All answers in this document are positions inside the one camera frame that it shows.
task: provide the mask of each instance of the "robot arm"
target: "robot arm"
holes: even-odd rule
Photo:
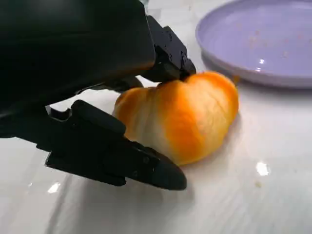
[[[183,190],[186,178],[167,157],[127,140],[125,126],[78,100],[85,89],[123,92],[196,73],[174,32],[145,16],[138,0],[8,1],[0,15],[0,137],[20,137],[49,152],[48,167],[116,186],[125,177]]]

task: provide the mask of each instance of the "table surface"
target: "table surface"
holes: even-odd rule
[[[211,69],[195,26],[227,0],[151,0],[198,71]],[[145,85],[154,85],[143,80]],[[309,234],[312,230],[312,92],[238,85],[239,115],[223,147],[183,168],[188,188],[170,192],[133,181],[122,188],[43,166],[46,153],[19,139],[0,141],[0,233]],[[81,98],[111,113],[118,94]]]

